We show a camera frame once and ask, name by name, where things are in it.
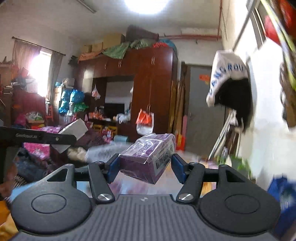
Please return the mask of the purple box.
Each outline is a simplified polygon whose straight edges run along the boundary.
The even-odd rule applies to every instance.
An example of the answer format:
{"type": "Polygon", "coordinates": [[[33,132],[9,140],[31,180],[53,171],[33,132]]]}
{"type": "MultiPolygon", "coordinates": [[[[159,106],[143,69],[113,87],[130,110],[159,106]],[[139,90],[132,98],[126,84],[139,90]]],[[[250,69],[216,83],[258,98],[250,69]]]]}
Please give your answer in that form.
{"type": "Polygon", "coordinates": [[[156,184],[175,153],[172,133],[150,133],[119,154],[120,171],[149,184],[156,184]]]}

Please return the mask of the grey metal door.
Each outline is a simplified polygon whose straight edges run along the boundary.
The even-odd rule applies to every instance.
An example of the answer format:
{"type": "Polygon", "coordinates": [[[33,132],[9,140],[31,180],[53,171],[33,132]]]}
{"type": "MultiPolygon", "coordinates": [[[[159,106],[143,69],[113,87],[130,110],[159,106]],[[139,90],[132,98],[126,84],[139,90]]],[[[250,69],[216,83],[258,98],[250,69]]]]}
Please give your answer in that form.
{"type": "Polygon", "coordinates": [[[189,105],[185,150],[199,156],[209,156],[224,126],[226,108],[208,107],[211,66],[189,66],[189,105]]]}

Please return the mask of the orange white plastic bag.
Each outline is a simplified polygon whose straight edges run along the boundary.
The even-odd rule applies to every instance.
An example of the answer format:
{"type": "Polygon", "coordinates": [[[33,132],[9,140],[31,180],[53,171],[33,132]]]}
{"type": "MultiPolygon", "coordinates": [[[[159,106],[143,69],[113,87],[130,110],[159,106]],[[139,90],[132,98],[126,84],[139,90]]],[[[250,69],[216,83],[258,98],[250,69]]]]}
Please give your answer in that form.
{"type": "Polygon", "coordinates": [[[136,120],[136,130],[141,136],[153,133],[154,130],[154,113],[148,113],[140,110],[136,120]]]}

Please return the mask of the blue shopping bag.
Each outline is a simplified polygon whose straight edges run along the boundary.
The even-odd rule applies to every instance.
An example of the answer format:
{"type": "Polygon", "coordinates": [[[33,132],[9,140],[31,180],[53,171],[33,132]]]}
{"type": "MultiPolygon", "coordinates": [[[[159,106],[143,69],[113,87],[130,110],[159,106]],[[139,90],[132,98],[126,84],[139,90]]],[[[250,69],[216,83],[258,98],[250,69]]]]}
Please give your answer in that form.
{"type": "Polygon", "coordinates": [[[267,192],[280,203],[280,218],[274,228],[274,234],[283,238],[295,224],[295,182],[282,176],[273,178],[267,192]]]}

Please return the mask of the white black hanging garment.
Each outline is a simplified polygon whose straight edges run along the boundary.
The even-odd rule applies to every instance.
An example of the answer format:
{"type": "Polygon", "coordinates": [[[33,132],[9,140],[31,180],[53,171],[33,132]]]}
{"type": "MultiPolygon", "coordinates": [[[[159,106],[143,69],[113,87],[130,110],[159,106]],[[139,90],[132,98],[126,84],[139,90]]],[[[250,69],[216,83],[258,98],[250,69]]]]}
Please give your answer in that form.
{"type": "Polygon", "coordinates": [[[206,103],[208,107],[220,104],[234,110],[238,131],[244,132],[249,126],[252,93],[248,70],[231,50],[215,53],[206,103]]]}

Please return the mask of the dark red wooden wardrobe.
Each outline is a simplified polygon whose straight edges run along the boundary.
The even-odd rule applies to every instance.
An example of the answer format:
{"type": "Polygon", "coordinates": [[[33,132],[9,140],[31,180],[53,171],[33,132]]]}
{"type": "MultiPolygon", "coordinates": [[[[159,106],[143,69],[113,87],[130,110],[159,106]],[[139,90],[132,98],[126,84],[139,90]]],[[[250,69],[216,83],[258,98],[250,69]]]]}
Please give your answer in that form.
{"type": "Polygon", "coordinates": [[[100,54],[80,61],[75,88],[85,93],[89,111],[106,104],[124,104],[130,121],[117,125],[118,134],[139,138],[136,120],[140,110],[154,113],[157,134],[171,133],[176,102],[178,59],[171,47],[127,50],[123,59],[100,54]]]}

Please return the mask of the green cloth on wardrobe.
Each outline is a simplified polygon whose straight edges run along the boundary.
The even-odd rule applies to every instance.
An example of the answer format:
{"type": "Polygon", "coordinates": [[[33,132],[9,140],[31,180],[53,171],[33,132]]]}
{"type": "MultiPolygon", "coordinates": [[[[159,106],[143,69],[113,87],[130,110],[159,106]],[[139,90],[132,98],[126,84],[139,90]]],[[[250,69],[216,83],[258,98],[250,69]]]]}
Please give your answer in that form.
{"type": "Polygon", "coordinates": [[[152,47],[153,44],[156,44],[156,42],[157,41],[154,39],[137,39],[132,42],[124,42],[119,45],[106,48],[102,51],[102,54],[113,59],[123,59],[127,50],[149,48],[152,47]]]}

